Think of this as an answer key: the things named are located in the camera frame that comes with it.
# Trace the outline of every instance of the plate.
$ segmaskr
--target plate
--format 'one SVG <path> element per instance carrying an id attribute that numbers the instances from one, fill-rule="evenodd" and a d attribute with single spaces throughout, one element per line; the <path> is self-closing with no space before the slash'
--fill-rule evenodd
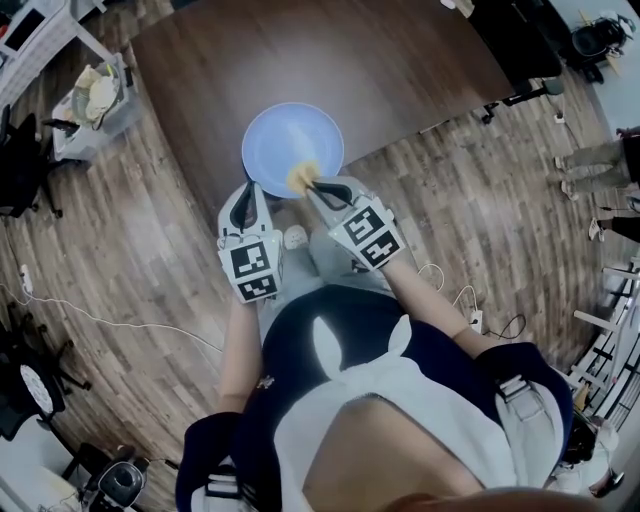
<path id="1" fill-rule="evenodd" d="M 247 128 L 242 161 L 249 177 L 276 197 L 300 197 L 287 187 L 296 165 L 315 160 L 323 176 L 340 172 L 344 142 L 329 115 L 304 103 L 281 103 L 261 112 Z"/>

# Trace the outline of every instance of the foot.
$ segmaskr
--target foot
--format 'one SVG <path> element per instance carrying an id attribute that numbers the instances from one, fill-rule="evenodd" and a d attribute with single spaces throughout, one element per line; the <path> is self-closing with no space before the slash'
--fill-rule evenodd
<path id="1" fill-rule="evenodd" d="M 309 237 L 307 236 L 305 229 L 300 224 L 290 226 L 284 232 L 284 247 L 288 251 L 308 246 Z"/>
<path id="2" fill-rule="evenodd" d="M 576 187 L 573 183 L 569 182 L 569 181 L 565 181 L 562 180 L 560 182 L 560 190 L 562 190 L 562 192 L 564 192 L 564 194 L 571 200 L 571 201 L 577 201 L 578 200 L 578 193 L 576 192 Z"/>
<path id="3" fill-rule="evenodd" d="M 604 242 L 604 229 L 600 227 L 598 221 L 594 217 L 591 219 L 591 224 L 589 224 L 589 240 L 595 239 L 596 235 L 598 235 L 598 240 Z"/>
<path id="4" fill-rule="evenodd" d="M 567 166 L 564 163 L 564 158 L 561 156 L 553 157 L 553 165 L 555 165 L 556 169 L 558 169 L 559 171 L 566 172 L 567 170 Z"/>

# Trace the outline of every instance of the plug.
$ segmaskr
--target plug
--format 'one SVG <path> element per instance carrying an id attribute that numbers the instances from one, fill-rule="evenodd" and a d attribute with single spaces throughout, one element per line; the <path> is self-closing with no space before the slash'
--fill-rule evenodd
<path id="1" fill-rule="evenodd" d="M 33 281 L 31 281 L 31 275 L 29 274 L 29 267 L 26 265 L 20 266 L 20 278 L 22 279 L 22 287 L 27 293 L 33 293 Z"/>
<path id="2" fill-rule="evenodd" d="M 482 310 L 481 309 L 471 313 L 471 322 L 469 322 L 469 325 L 478 334 L 482 334 Z"/>

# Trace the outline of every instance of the yellow sponge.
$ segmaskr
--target yellow sponge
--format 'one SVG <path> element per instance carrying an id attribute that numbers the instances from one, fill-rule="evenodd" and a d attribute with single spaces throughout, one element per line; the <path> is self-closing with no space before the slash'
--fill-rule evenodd
<path id="1" fill-rule="evenodd" d="M 307 195 L 307 189 L 313 187 L 313 180 L 322 176 L 318 162 L 308 160 L 296 165 L 287 175 L 287 187 L 301 196 Z"/>

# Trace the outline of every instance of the wooden table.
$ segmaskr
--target wooden table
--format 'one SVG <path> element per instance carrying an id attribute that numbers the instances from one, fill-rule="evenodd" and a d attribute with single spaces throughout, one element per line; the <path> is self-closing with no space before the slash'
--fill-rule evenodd
<path id="1" fill-rule="evenodd" d="M 348 164 L 512 94 L 473 27 L 437 0 L 198 0 L 144 30 L 133 49 L 212 227 L 245 179 L 244 132 L 271 105 L 327 112 Z"/>

